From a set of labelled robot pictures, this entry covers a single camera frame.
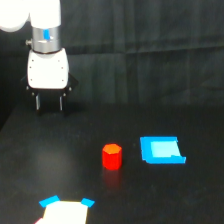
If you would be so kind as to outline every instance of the red block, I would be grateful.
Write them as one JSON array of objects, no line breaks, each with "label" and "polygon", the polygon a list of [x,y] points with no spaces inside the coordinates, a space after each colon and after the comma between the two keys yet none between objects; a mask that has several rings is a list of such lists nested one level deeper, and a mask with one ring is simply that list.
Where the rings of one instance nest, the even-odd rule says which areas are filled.
[{"label": "red block", "polygon": [[103,148],[103,166],[108,170],[118,170],[122,164],[122,148],[116,144],[108,144]]}]

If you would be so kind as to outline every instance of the black surface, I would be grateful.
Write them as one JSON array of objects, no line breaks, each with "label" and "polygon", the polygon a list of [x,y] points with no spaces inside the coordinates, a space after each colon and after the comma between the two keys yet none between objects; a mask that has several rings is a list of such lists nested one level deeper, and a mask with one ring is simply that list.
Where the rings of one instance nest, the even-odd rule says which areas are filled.
[{"label": "black surface", "polygon": [[[30,224],[38,202],[96,201],[87,224],[223,223],[223,108],[75,106],[41,117],[18,106],[0,132],[0,223]],[[185,165],[141,160],[141,136],[177,136]],[[102,148],[123,148],[105,172]]]}]

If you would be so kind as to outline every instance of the black background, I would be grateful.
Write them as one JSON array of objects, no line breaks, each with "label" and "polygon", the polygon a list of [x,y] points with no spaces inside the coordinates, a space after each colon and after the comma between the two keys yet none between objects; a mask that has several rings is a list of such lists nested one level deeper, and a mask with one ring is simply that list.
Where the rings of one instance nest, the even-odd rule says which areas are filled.
[{"label": "black background", "polygon": [[[223,105],[221,0],[61,1],[62,46],[80,85],[71,102]],[[0,111],[23,100],[30,23],[0,31]]]}]

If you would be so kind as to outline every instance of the blue object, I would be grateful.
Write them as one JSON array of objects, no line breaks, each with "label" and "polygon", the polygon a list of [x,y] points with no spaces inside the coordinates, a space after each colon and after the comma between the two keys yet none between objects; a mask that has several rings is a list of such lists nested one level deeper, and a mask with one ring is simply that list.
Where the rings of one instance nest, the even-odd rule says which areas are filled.
[{"label": "blue object", "polygon": [[49,30],[43,30],[43,35],[45,40],[50,40],[50,31]]},{"label": "blue object", "polygon": [[177,137],[141,137],[142,160],[151,164],[183,164]]},{"label": "blue object", "polygon": [[54,203],[54,202],[56,202],[56,201],[60,201],[60,199],[58,198],[57,195],[55,195],[55,196],[53,196],[53,197],[50,197],[50,198],[47,198],[47,199],[45,199],[45,200],[43,200],[43,201],[40,201],[39,204],[40,204],[43,208],[45,208],[47,205],[52,204],[52,203]]},{"label": "blue object", "polygon": [[83,205],[86,205],[86,206],[88,206],[90,208],[90,207],[93,206],[93,204],[95,203],[95,201],[89,200],[87,198],[83,198],[82,201],[81,201],[81,203]]}]

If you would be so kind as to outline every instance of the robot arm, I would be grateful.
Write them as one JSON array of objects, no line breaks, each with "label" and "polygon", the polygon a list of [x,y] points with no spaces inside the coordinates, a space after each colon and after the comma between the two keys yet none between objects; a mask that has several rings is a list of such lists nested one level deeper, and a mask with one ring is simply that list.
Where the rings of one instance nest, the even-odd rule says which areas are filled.
[{"label": "robot arm", "polygon": [[27,0],[0,0],[0,29],[6,32],[20,30],[29,18]]},{"label": "robot arm", "polygon": [[40,90],[59,90],[60,110],[63,99],[77,81],[69,74],[69,64],[61,48],[60,0],[0,0],[0,29],[15,32],[30,21],[32,36],[27,65],[27,90],[36,97],[40,109]]}]

